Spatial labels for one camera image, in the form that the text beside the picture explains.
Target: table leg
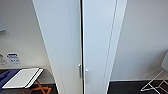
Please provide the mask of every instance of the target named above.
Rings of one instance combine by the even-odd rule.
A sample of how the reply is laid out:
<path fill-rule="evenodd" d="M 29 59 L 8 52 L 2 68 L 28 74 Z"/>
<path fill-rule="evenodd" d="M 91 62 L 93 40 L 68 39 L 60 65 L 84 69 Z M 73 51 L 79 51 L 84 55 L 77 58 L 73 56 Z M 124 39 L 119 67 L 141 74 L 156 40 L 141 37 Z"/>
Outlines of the table leg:
<path fill-rule="evenodd" d="M 36 80 L 36 82 L 38 83 L 39 88 L 41 89 L 41 91 L 43 92 L 43 94 L 46 94 L 46 92 L 44 91 L 43 87 L 41 86 L 40 82 L 38 80 Z"/>

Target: chair leg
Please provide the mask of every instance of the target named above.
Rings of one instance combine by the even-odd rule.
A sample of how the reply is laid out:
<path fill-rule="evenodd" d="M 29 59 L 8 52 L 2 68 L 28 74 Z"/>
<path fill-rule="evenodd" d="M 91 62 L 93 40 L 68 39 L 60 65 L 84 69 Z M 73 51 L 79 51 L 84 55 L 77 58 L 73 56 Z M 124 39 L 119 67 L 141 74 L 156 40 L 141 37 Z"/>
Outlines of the chair leg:
<path fill-rule="evenodd" d="M 163 73 L 163 70 L 162 71 L 160 71 L 149 83 L 147 83 L 140 91 L 146 91 L 146 90 L 155 90 L 158 94 L 160 94 L 159 93 L 159 91 L 158 90 L 156 90 L 156 88 L 159 88 L 159 87 L 153 87 L 152 85 L 151 85 L 151 83 L 159 76 L 159 75 L 161 75 Z"/>

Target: white cabinet door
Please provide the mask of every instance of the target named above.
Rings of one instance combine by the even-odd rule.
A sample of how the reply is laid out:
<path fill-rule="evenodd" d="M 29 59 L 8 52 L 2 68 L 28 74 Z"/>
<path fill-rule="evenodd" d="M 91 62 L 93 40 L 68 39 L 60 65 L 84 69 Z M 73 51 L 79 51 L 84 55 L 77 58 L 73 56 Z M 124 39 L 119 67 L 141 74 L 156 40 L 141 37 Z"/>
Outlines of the white cabinet door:
<path fill-rule="evenodd" d="M 107 94 L 126 0 L 83 0 L 84 94 Z"/>
<path fill-rule="evenodd" d="M 80 0 L 33 0 L 59 94 L 82 94 Z"/>

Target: white table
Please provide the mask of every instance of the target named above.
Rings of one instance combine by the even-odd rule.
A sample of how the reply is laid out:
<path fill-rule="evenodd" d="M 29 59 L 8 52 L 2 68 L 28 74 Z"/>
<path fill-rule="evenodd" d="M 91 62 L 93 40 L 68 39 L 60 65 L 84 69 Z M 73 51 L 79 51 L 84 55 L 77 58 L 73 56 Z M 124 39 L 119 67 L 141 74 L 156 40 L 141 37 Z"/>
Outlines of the white table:
<path fill-rule="evenodd" d="M 38 83 L 38 88 L 32 89 L 29 94 L 33 90 L 41 90 L 43 94 L 49 94 L 51 88 L 42 87 L 39 81 L 37 80 L 38 76 L 41 74 L 43 69 L 40 68 L 29 68 L 29 69 L 21 69 L 15 76 L 13 76 L 2 88 L 3 89 L 12 89 L 12 88 L 22 88 L 22 93 L 26 94 L 24 89 L 29 88 L 35 81 Z"/>

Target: chair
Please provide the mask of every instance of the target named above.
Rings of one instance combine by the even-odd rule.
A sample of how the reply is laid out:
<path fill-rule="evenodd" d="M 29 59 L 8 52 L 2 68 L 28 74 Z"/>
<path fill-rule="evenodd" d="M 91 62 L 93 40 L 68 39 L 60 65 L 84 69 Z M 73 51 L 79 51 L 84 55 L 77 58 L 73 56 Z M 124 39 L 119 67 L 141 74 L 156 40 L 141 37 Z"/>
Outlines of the chair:
<path fill-rule="evenodd" d="M 165 83 L 166 85 L 168 85 L 168 82 L 166 82 L 166 78 L 168 77 L 168 74 L 165 76 L 165 78 L 162 80 L 162 82 L 157 86 L 157 87 L 154 87 L 151 85 L 151 83 L 159 76 L 161 75 L 164 71 L 168 72 L 168 52 L 166 53 L 163 61 L 162 61 L 162 64 L 161 64 L 161 67 L 163 68 L 163 70 L 161 70 L 150 82 L 148 82 L 140 91 L 147 91 L 147 90 L 155 90 L 158 94 L 161 94 L 157 89 L 160 88 L 162 89 L 165 93 L 168 93 L 168 91 L 166 91 L 164 88 L 161 87 L 161 85 L 163 83 Z"/>

